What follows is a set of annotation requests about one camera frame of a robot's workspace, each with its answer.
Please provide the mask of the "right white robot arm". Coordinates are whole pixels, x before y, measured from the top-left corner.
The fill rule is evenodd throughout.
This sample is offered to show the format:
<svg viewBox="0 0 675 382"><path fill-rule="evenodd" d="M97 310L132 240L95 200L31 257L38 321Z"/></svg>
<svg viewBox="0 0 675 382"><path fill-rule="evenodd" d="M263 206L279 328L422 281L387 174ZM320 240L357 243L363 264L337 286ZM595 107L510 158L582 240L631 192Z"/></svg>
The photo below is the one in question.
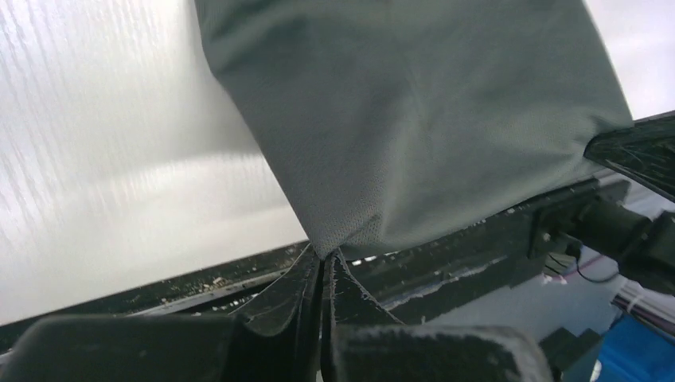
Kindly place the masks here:
<svg viewBox="0 0 675 382"><path fill-rule="evenodd" d="M529 257L562 251L578 258L590 248L613 259L618 273L642 287L674 293L674 214L650 218L625 207L631 183L674 200L674 113L655 115L629 129L600 134L583 156L622 175L600 185L567 187L565 196L534 218Z"/></svg>

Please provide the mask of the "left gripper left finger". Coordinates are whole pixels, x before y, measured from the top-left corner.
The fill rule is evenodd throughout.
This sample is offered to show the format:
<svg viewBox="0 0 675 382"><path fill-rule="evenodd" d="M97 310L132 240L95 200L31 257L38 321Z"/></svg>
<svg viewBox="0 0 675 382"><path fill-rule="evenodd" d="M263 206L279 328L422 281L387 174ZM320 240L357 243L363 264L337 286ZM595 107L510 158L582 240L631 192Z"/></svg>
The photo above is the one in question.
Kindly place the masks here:
<svg viewBox="0 0 675 382"><path fill-rule="evenodd" d="M4 381L313 381L322 261L291 268L230 314L57 316L33 325Z"/></svg>

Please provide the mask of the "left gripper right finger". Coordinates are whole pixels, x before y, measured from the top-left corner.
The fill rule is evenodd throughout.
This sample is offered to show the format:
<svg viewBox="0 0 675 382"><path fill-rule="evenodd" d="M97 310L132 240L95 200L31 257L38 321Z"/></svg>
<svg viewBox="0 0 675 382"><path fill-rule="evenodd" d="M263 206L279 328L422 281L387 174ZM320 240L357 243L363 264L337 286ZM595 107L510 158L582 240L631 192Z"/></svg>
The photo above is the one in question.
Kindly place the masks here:
<svg viewBox="0 0 675 382"><path fill-rule="evenodd" d="M325 381L550 381L540 346L509 327L406 325L326 257L322 319Z"/></svg>

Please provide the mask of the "grey t-shirt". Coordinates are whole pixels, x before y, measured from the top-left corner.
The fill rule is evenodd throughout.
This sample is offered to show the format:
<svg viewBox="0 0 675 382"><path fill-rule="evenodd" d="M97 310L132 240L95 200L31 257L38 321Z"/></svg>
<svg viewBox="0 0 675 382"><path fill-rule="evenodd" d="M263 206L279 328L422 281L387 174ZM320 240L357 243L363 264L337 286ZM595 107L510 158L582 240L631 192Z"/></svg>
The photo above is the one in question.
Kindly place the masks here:
<svg viewBox="0 0 675 382"><path fill-rule="evenodd" d="M437 240L592 173L633 119L581 1L199 1L201 43L314 250Z"/></svg>

